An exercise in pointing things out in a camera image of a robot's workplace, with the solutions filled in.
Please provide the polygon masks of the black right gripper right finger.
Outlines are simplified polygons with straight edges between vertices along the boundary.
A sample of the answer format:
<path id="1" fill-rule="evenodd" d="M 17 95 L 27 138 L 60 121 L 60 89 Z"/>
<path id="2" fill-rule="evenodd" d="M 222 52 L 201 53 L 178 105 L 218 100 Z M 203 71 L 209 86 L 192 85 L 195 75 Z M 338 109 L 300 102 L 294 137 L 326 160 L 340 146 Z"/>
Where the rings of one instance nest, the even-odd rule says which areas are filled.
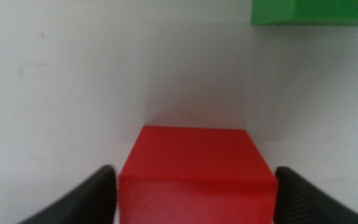
<path id="1" fill-rule="evenodd" d="M 358 213 L 289 167 L 278 167 L 274 224 L 358 224 Z"/>

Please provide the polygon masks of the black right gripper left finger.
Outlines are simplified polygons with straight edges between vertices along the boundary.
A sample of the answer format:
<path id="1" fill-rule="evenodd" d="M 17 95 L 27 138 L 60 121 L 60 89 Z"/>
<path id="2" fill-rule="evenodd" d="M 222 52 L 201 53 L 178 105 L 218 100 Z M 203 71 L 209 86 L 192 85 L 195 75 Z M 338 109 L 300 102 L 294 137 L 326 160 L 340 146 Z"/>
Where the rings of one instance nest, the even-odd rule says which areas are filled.
<path id="1" fill-rule="evenodd" d="M 68 194 L 22 223 L 114 223 L 117 207 L 116 173 L 104 165 Z"/>

